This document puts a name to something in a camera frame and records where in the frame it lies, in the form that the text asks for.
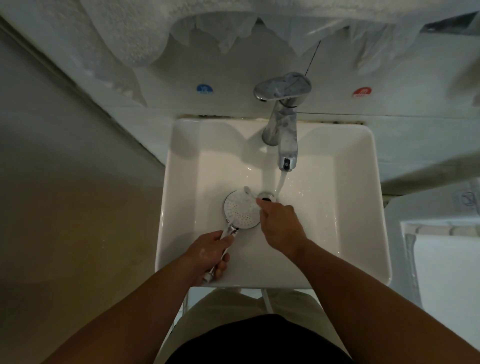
faucet handle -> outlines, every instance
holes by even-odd
[[[310,80],[301,73],[290,72],[281,77],[260,82],[253,94],[260,101],[279,100],[286,108],[300,105],[312,90]]]

beige pants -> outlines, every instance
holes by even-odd
[[[347,352],[332,323],[315,299],[294,290],[267,290],[275,314],[323,336]],[[186,343],[218,326],[265,315],[264,299],[255,299],[233,289],[217,288],[201,299],[178,321],[165,341],[155,364],[163,364]]]

chrome faucet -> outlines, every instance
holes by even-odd
[[[298,72],[260,82],[253,94],[260,101],[275,100],[270,120],[262,132],[262,140],[269,146],[278,146],[278,167],[290,172],[297,165],[297,113],[312,90],[309,79]]]

sink basin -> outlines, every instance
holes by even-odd
[[[262,142],[266,121],[176,121],[162,200],[156,270],[180,256],[198,235],[222,230],[232,191],[274,192],[277,147]],[[293,205],[307,236],[379,281],[391,279],[373,135],[361,125],[297,125],[297,167],[279,202]],[[266,242],[260,225],[240,230],[223,278],[210,286],[307,289],[298,268]]]

